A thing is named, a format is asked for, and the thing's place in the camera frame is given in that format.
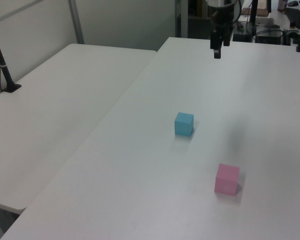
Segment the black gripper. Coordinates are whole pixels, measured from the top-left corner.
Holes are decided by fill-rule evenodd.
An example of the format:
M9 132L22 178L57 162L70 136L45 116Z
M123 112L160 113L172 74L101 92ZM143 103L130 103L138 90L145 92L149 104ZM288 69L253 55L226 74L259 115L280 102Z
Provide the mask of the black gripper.
M210 48L215 59L221 58L222 45L230 46L235 20L235 5L223 7L208 6L210 13Z

